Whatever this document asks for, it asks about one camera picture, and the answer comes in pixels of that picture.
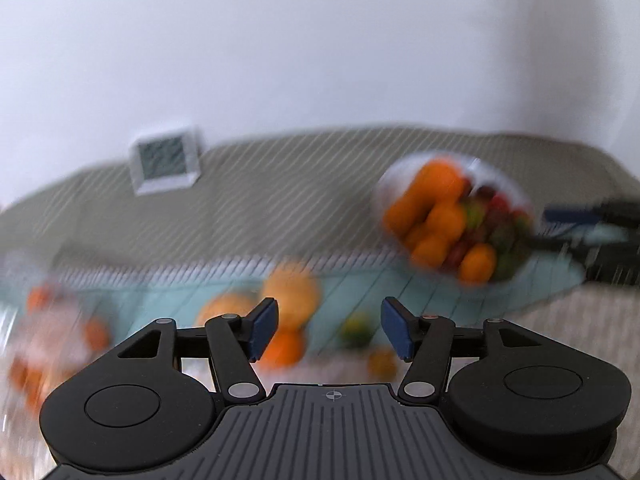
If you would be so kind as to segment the clear plastic fruit bag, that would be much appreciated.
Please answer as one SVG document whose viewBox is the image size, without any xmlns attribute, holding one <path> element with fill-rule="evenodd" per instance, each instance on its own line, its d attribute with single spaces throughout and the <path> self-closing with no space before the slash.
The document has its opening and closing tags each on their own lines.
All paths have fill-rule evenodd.
<svg viewBox="0 0 640 480">
<path fill-rule="evenodd" d="M 46 397 L 111 345 L 106 319 L 21 254 L 1 257 L 1 408 L 39 414 Z"/>
</svg>

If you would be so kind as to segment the pale pomelo left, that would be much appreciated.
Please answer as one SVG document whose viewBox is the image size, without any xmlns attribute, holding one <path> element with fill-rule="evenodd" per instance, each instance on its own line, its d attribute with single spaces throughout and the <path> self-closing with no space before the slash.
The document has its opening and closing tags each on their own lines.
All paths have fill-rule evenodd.
<svg viewBox="0 0 640 480">
<path fill-rule="evenodd" d="M 255 297 L 246 292 L 224 292 L 201 307 L 194 325 L 204 326 L 210 318 L 225 314 L 247 316 L 255 306 Z"/>
</svg>

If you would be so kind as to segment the pale pomelo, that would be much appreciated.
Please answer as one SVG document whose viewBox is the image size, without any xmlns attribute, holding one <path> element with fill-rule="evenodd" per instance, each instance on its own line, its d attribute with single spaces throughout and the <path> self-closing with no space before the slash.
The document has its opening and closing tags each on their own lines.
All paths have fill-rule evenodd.
<svg viewBox="0 0 640 480">
<path fill-rule="evenodd" d="M 201 307 L 194 325 L 204 326 L 210 318 L 225 314 L 247 316 L 255 306 L 255 297 L 246 292 L 224 292 Z"/>
<path fill-rule="evenodd" d="M 262 296 L 277 301 L 280 330 L 300 330 L 320 306 L 321 289 L 301 263 L 285 262 L 262 282 Z"/>
</svg>

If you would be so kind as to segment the orange front centre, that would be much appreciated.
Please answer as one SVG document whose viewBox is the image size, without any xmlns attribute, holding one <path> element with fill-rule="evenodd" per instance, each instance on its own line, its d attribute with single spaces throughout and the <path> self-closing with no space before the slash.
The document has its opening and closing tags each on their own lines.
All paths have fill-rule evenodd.
<svg viewBox="0 0 640 480">
<path fill-rule="evenodd" d="M 398 374 L 397 356 L 390 347 L 378 347 L 368 357 L 367 369 L 372 380 L 392 382 Z"/>
</svg>

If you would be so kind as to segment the orange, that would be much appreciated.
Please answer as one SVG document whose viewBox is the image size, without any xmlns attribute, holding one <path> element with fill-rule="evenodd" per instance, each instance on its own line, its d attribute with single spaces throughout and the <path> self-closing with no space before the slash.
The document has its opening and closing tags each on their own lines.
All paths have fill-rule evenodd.
<svg viewBox="0 0 640 480">
<path fill-rule="evenodd" d="M 367 369 L 372 380 L 392 382 L 398 374 L 397 356 L 390 347 L 378 347 L 368 357 Z"/>
<path fill-rule="evenodd" d="M 306 335 L 303 330 L 278 330 L 258 364 L 270 370 L 291 367 L 303 359 L 305 352 Z"/>
</svg>

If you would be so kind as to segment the orange centre back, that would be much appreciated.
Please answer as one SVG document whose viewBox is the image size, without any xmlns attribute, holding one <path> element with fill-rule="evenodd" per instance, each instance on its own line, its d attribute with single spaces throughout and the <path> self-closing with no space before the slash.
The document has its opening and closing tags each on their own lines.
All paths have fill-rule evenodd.
<svg viewBox="0 0 640 480">
<path fill-rule="evenodd" d="M 303 359 L 305 352 L 306 335 L 303 330 L 278 330 L 258 364 L 270 370 L 291 367 Z"/>
</svg>

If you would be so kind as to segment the white oval fruit bowl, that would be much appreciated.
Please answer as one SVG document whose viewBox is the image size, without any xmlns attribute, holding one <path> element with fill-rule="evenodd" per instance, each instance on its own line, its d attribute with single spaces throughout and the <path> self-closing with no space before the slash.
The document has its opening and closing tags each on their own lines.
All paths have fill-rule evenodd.
<svg viewBox="0 0 640 480">
<path fill-rule="evenodd" d="M 372 192 L 376 223 L 410 268 L 467 289 L 514 281 L 532 258 L 533 203 L 521 185 L 477 157 L 413 153 Z"/>
</svg>

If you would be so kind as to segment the green lime back left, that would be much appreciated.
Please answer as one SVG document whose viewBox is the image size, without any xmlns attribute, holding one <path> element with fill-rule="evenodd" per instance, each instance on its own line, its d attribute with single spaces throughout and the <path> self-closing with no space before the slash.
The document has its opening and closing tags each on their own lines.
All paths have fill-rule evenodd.
<svg viewBox="0 0 640 480">
<path fill-rule="evenodd" d="M 374 335 L 373 329 L 374 326 L 369 315 L 355 313 L 346 318 L 338 334 L 345 348 L 362 349 L 370 344 Z"/>
</svg>

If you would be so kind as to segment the pale pomelo right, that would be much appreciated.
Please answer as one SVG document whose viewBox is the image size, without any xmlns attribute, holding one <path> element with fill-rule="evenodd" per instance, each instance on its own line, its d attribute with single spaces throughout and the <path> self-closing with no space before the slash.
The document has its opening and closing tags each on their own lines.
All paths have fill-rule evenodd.
<svg viewBox="0 0 640 480">
<path fill-rule="evenodd" d="M 285 262 L 262 282 L 262 296 L 277 301 L 280 330 L 300 330 L 320 306 L 321 289 L 301 263 Z"/>
</svg>

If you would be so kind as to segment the teal beige patterned cloth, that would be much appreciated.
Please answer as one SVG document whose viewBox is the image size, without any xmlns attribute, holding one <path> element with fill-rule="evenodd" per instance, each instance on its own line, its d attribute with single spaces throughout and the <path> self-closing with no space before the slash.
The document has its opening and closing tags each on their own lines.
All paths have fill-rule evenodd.
<svg viewBox="0 0 640 480">
<path fill-rule="evenodd" d="M 80 297 L 88 313 L 104 318 L 122 340 L 151 318 L 168 315 L 179 325 L 194 321 L 205 301 L 218 292 L 257 292 L 274 263 L 266 257 L 231 258 L 176 266 L 110 266 L 79 254 L 58 255 L 53 274 Z M 464 325 L 523 310 L 559 297 L 588 282 L 607 289 L 639 285 L 636 271 L 616 266 L 583 269 L 565 257 L 536 255 L 513 281 L 472 289 L 443 278 L 421 278 L 404 269 L 390 250 L 323 256 L 306 262 L 320 281 L 321 304 L 311 319 L 314 353 L 337 348 L 338 326 L 357 312 L 375 315 L 383 297 L 395 295 L 416 312 L 437 312 Z"/>
</svg>

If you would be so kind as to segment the white digital clock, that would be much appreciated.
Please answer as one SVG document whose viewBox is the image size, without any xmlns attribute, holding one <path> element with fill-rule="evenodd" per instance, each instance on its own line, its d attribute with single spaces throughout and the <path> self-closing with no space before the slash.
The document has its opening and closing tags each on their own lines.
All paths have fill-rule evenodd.
<svg viewBox="0 0 640 480">
<path fill-rule="evenodd" d="M 129 173 L 137 196 L 192 188 L 201 177 L 200 139 L 193 127 L 138 136 L 129 148 Z"/>
</svg>

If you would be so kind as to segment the grey quilted blanket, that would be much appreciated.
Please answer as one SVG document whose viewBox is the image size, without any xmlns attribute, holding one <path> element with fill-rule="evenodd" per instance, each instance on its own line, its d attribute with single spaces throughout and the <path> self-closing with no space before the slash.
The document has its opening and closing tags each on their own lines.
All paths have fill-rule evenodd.
<svg viewBox="0 0 640 480">
<path fill-rule="evenodd" d="M 483 159 L 535 210 L 634 195 L 639 181 L 608 154 L 536 136 L 418 126 L 292 134 L 212 148 L 200 180 L 135 196 L 128 168 L 85 170 L 1 216 L 1 258 L 85 285 L 175 283 L 247 273 L 281 259 L 320 266 L 393 255 L 372 212 L 397 159 L 443 150 Z"/>
</svg>

